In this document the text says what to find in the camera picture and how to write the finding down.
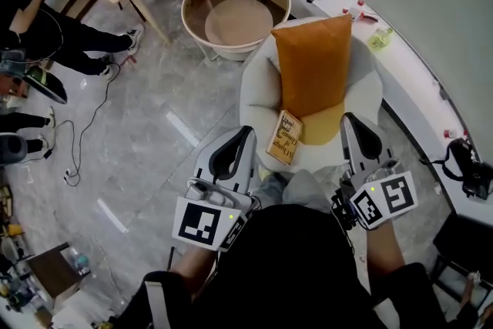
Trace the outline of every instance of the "black shirt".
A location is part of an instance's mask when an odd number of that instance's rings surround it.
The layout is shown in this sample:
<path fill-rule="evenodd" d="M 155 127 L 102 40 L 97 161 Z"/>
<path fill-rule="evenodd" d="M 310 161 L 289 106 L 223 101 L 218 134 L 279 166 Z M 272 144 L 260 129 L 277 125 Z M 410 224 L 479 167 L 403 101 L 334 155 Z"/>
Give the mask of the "black shirt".
<path fill-rule="evenodd" d="M 17 36 L 9 28 L 17 10 L 24 10 L 31 0 L 0 0 L 0 49 L 26 49 L 30 59 L 50 56 L 61 43 L 58 13 L 41 4 L 40 11 L 26 33 Z"/>
<path fill-rule="evenodd" d="M 144 280 L 163 284 L 171 328 L 178 327 L 385 327 L 357 278 L 356 264 L 336 220 L 302 206 L 272 206 L 253 215 L 217 274 L 191 303 L 177 274 Z M 389 274 L 382 291 L 401 328 L 442 327 L 445 319 L 424 267 Z M 144 328 L 151 319 L 145 287 L 116 329 Z"/>
<path fill-rule="evenodd" d="M 0 48 L 19 48 L 20 38 L 9 28 L 17 10 L 23 10 L 25 7 L 23 0 L 0 0 Z"/>

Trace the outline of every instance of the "white shoe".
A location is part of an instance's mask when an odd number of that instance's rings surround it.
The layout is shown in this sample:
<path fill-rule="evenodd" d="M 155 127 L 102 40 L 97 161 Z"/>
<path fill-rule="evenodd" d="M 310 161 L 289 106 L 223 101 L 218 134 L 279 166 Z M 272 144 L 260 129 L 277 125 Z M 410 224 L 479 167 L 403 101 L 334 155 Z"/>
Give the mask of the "white shoe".
<path fill-rule="evenodd" d="M 107 80 L 110 80 L 113 77 L 113 67 L 111 63 L 106 66 L 106 69 L 104 69 L 100 76 Z"/>
<path fill-rule="evenodd" d="M 138 24 L 126 33 L 132 39 L 132 45 L 126 50 L 129 55 L 135 55 L 139 51 L 139 43 L 144 35 L 144 26 Z"/>
<path fill-rule="evenodd" d="M 46 150 L 46 149 L 48 149 L 48 148 L 49 148 L 48 140 L 46 140 L 46 139 L 43 137 L 43 135 L 39 135 L 39 136 L 38 136 L 38 140 L 41 140 L 41 141 L 42 141 L 42 143 L 43 143 L 43 148 L 42 148 L 42 149 L 43 149 L 43 150 Z"/>
<path fill-rule="evenodd" d="M 481 283 L 481 273 L 479 271 L 473 271 L 468 274 L 468 279 L 472 280 L 475 287 L 477 287 Z"/>
<path fill-rule="evenodd" d="M 49 119 L 49 124 L 48 124 L 48 127 L 50 129 L 54 129 L 56 127 L 56 119 L 55 119 L 55 110 L 53 109 L 53 107 L 49 107 L 48 109 L 48 116 L 46 117 Z"/>

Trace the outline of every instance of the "marble floor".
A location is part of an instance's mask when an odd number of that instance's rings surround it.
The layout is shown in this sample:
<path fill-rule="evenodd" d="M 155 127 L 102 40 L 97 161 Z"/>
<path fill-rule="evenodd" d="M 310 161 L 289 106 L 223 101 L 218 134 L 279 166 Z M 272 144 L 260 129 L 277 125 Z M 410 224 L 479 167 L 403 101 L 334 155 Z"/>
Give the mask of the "marble floor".
<path fill-rule="evenodd" d="M 183 245 L 171 237 L 176 198 L 185 192 L 200 150 L 238 126 L 236 103 L 243 72 L 238 62 L 204 60 L 182 25 L 182 0 L 144 1 L 173 44 L 165 47 L 147 26 L 137 64 L 123 65 L 109 87 L 107 103 L 84 134 L 80 184 L 72 188 L 63 180 L 65 170 L 73 167 L 70 125 L 59 129 L 49 160 L 6 170 L 15 213 L 34 252 L 68 241 L 90 260 L 92 276 L 82 288 L 116 312 L 144 274 L 166 268 L 172 246 L 178 250 L 175 259 L 183 252 Z M 120 11 L 99 0 L 83 21 L 103 31 L 124 32 L 139 17 L 130 4 L 123 6 Z M 54 106 L 59 124 L 65 119 L 75 123 L 78 141 L 104 99 L 106 81 L 56 64 L 52 71 L 65 84 L 69 104 L 58 105 L 31 92 L 22 111 L 43 115 Z M 420 199 L 416 210 L 395 221 L 397 237 L 408 262 L 420 261 L 431 269 L 436 255 L 431 241 L 450 209 L 444 196 L 434 192 L 434 179 L 418 162 L 413 146 L 384 110 L 379 123 L 396 155 L 412 170 Z M 44 132 L 52 141 L 52 133 Z M 37 131 L 22 134 L 35 137 Z M 341 167 L 316 173 L 328 196 L 343 171 Z M 358 273 L 367 285 L 364 231 L 356 228 L 350 237 Z"/>

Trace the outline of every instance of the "person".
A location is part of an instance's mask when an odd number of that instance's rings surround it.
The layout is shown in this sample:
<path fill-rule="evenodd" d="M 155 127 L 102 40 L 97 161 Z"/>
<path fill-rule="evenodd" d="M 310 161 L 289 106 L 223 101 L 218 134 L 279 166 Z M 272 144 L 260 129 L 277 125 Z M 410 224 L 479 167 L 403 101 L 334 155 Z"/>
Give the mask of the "person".
<path fill-rule="evenodd" d="M 11 132 L 16 133 L 19 129 L 25 128 L 55 128 L 55 112 L 52 107 L 49 108 L 48 116 L 31 116 L 21 112 L 12 112 L 5 116 L 0 116 L 0 133 Z M 28 153 L 38 153 L 48 149 L 48 141 L 43 135 L 39 135 L 37 139 L 26 140 L 28 143 Z M 12 152 L 17 152 L 16 147 L 9 147 Z"/>
<path fill-rule="evenodd" d="M 448 325 L 454 329 L 472 329 L 476 322 L 483 327 L 493 327 L 493 304 L 489 304 L 483 314 L 479 316 L 478 310 L 471 304 L 472 291 L 481 283 L 481 275 L 478 271 L 469 273 L 461 299 L 461 310 L 457 317 Z"/>
<path fill-rule="evenodd" d="M 84 51 L 135 55 L 143 36 L 137 25 L 125 35 L 100 32 L 54 11 L 44 0 L 0 0 L 0 48 L 26 49 L 29 59 L 51 59 L 86 75 L 112 77 L 108 56 L 91 59 Z"/>
<path fill-rule="evenodd" d="M 371 294 L 323 190 L 302 170 L 266 176 L 256 210 L 227 253 L 191 247 L 169 272 L 144 277 L 115 329 L 152 322 L 146 281 L 160 283 L 176 327 L 385 327 L 373 307 L 390 298 L 401 328 L 446 325 L 424 266 L 406 264 L 392 222 L 367 231 Z"/>

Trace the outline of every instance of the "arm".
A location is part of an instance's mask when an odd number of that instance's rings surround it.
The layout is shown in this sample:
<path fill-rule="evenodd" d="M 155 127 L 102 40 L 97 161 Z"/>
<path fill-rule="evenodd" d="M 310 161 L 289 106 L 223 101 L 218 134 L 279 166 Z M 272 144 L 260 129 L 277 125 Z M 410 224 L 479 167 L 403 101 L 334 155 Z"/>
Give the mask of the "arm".
<path fill-rule="evenodd" d="M 18 35 L 26 33 L 38 14 L 39 6 L 42 3 L 43 0 L 31 0 L 31 3 L 24 10 L 18 9 L 10 24 L 9 30 Z"/>
<path fill-rule="evenodd" d="M 367 231 L 367 269 L 372 293 L 383 277 L 405 264 L 391 221 Z"/>
<path fill-rule="evenodd" d="M 445 317 L 422 264 L 404 262 L 392 222 L 367 232 L 367 267 L 372 296 L 388 297 L 401 329 L 443 327 Z"/>
<path fill-rule="evenodd" d="M 170 272 L 179 274 L 191 295 L 199 292 L 213 268 L 217 252 L 191 246 Z"/>

